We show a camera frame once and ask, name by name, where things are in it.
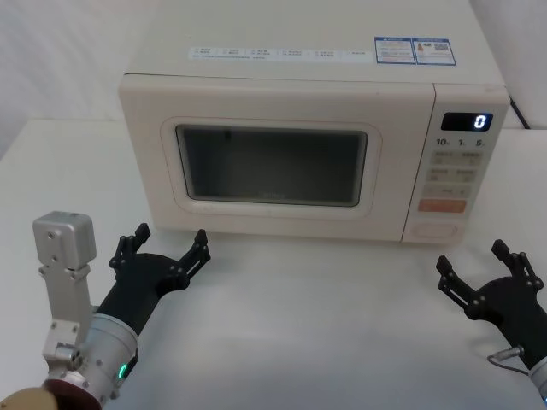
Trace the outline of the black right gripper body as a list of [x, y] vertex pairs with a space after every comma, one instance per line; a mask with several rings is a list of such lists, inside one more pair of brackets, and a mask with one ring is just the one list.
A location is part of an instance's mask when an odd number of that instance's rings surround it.
[[537, 278], [495, 279], [475, 291], [464, 309], [469, 319], [493, 324], [511, 347], [520, 347], [527, 369], [546, 357], [546, 312], [537, 299], [543, 287]]

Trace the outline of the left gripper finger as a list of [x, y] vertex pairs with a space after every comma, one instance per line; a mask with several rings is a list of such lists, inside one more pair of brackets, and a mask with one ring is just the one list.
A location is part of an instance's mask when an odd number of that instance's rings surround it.
[[191, 248], [169, 268], [168, 290], [185, 290], [191, 279], [210, 259], [207, 233], [200, 229]]
[[119, 238], [115, 254], [109, 261], [109, 267], [114, 270], [120, 270], [130, 258], [135, 256], [140, 247], [146, 243], [150, 237], [150, 228], [147, 223], [141, 223], [133, 235]]

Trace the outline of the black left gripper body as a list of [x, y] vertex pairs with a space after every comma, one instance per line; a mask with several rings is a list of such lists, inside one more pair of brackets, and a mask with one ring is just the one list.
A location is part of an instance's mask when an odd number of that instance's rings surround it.
[[185, 288], [185, 271], [163, 255], [135, 254], [125, 261], [97, 313], [120, 320], [139, 335], [160, 299]]

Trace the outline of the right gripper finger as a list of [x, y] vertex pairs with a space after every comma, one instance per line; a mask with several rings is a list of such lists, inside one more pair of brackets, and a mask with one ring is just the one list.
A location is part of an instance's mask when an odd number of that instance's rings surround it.
[[438, 289], [458, 305], [469, 319], [480, 319], [479, 294], [457, 276], [445, 255], [439, 256], [436, 269], [440, 274]]
[[544, 282], [534, 272], [525, 252], [512, 252], [502, 239], [493, 243], [491, 252], [509, 269], [513, 278], [535, 290], [543, 289]]

